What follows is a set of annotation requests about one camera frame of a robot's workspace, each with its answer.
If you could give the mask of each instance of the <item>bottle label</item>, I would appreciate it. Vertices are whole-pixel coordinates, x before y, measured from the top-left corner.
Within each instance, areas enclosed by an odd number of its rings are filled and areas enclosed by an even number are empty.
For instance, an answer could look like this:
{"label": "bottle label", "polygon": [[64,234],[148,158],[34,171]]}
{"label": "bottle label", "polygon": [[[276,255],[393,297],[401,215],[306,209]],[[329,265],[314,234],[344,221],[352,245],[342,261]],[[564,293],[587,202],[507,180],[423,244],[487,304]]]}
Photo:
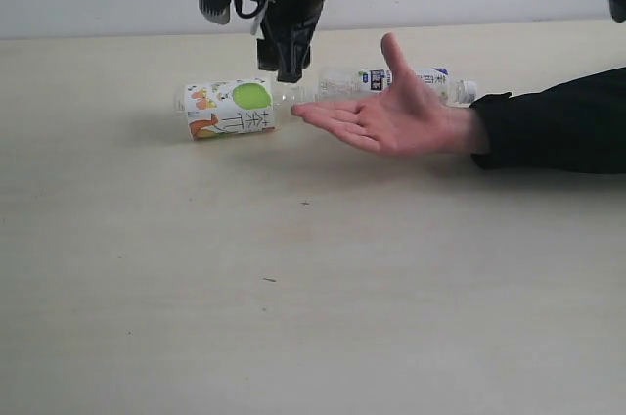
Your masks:
{"label": "bottle label", "polygon": [[276,127],[269,79],[185,86],[185,112],[194,139],[271,131]]}
{"label": "bottle label", "polygon": [[[443,101],[448,100],[449,76],[447,69],[413,69],[413,71]],[[388,69],[361,69],[358,75],[357,90],[359,92],[382,92],[393,82],[393,75]]]}

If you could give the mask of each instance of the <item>lying bottle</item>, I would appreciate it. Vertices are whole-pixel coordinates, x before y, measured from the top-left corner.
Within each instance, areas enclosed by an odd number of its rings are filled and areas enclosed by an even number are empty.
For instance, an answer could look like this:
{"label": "lying bottle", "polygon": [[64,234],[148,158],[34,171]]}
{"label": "lying bottle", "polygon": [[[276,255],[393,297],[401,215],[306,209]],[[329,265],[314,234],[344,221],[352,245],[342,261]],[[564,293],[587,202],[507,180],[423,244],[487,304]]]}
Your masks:
{"label": "lying bottle", "polygon": [[316,99],[306,87],[257,77],[186,85],[176,94],[174,109],[186,117],[193,139],[206,139],[273,131],[292,119],[294,104]]}
{"label": "lying bottle", "polygon": [[[476,100],[477,85],[470,80],[454,80],[446,69],[413,69],[449,106],[464,106]],[[342,69],[320,70],[318,97],[358,97],[361,94],[381,92],[393,82],[388,69]]]}

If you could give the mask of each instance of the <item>white table surface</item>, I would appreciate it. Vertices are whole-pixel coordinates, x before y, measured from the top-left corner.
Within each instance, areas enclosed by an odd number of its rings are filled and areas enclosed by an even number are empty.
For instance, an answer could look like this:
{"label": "white table surface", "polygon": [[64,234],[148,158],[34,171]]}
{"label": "white table surface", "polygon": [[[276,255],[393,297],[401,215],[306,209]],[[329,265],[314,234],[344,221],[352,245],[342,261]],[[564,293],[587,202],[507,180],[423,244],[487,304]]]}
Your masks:
{"label": "white table surface", "polygon": [[[308,83],[382,34],[318,34]],[[626,64],[608,22],[398,34],[483,93]],[[177,84],[254,65],[241,35],[0,42],[0,413],[625,413],[624,177],[189,141]]]}

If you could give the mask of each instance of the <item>human hand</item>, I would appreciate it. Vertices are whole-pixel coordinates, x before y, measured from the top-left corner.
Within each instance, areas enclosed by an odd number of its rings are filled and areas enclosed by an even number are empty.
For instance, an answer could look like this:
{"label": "human hand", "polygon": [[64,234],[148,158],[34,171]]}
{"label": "human hand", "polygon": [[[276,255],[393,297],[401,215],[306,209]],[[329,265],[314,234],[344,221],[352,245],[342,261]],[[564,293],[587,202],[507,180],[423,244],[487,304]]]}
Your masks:
{"label": "human hand", "polygon": [[442,104],[411,70],[394,35],[385,35],[381,48],[393,74],[393,83],[383,92],[295,105],[291,112],[350,146],[385,156],[489,151],[474,110]]}

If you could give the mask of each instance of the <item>white bottle cap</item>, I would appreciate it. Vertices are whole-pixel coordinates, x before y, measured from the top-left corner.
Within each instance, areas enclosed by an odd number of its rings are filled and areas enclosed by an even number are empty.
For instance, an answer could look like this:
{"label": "white bottle cap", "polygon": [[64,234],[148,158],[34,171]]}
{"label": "white bottle cap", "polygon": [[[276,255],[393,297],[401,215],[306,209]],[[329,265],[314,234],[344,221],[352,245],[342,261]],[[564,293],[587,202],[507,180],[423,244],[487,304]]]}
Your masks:
{"label": "white bottle cap", "polygon": [[478,97],[478,84],[476,84],[473,80],[464,80],[463,88],[465,90],[465,97],[461,102],[463,104],[474,103]]}

